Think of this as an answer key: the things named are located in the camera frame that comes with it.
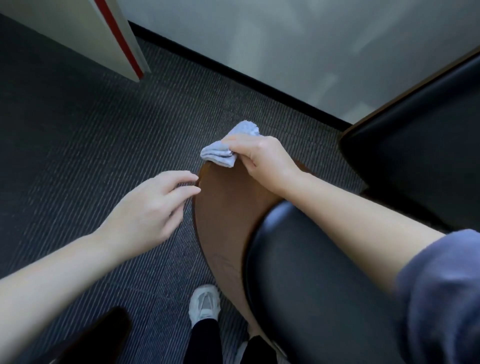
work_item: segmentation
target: chair seat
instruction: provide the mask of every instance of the chair seat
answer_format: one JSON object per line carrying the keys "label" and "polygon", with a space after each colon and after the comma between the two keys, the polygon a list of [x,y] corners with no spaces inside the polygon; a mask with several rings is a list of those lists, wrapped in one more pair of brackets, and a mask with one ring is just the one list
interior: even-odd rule
{"label": "chair seat", "polygon": [[253,315],[292,363],[402,363],[390,300],[290,202],[260,223],[242,273]]}

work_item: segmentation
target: left hand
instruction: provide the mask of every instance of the left hand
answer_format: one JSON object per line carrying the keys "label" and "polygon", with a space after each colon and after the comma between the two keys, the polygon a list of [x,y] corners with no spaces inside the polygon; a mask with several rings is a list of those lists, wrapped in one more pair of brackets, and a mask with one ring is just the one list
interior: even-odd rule
{"label": "left hand", "polygon": [[193,173],[162,172],[128,192],[94,233],[120,260],[144,253],[168,239],[183,220],[185,200],[200,192]]}

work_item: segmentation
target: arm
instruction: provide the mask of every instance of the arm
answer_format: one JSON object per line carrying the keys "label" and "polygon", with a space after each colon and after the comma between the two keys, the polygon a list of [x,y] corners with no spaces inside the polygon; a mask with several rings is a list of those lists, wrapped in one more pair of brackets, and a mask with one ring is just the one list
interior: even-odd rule
{"label": "arm", "polygon": [[223,142],[240,154],[252,177],[308,215],[386,291],[392,290],[397,273],[418,252],[443,236],[384,206],[301,172],[273,137],[238,134]]}
{"label": "arm", "polygon": [[92,234],[0,280],[0,363],[13,360],[80,293],[166,240],[197,194],[188,171],[163,172],[129,192]]}

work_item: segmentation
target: forearm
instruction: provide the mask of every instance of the forearm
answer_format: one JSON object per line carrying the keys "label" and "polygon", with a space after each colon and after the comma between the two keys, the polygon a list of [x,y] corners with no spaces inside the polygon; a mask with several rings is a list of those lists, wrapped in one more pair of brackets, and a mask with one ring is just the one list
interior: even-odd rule
{"label": "forearm", "polygon": [[377,285],[390,291],[397,273],[443,234],[375,202],[301,173],[287,200],[314,220]]}
{"label": "forearm", "polygon": [[0,363],[15,358],[118,259],[95,234],[84,236],[0,280]]}

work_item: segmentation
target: hand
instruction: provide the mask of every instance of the hand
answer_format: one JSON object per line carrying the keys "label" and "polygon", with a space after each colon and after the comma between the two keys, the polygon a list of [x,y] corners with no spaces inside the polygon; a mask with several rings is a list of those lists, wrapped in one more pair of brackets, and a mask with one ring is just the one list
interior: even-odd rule
{"label": "hand", "polygon": [[191,172],[162,172],[128,192],[94,233],[112,248],[120,260],[127,260],[164,242],[183,220],[186,199],[200,192]]}
{"label": "hand", "polygon": [[272,136],[236,134],[222,140],[238,153],[248,173],[273,193],[285,197],[285,190],[300,173],[278,139]]}

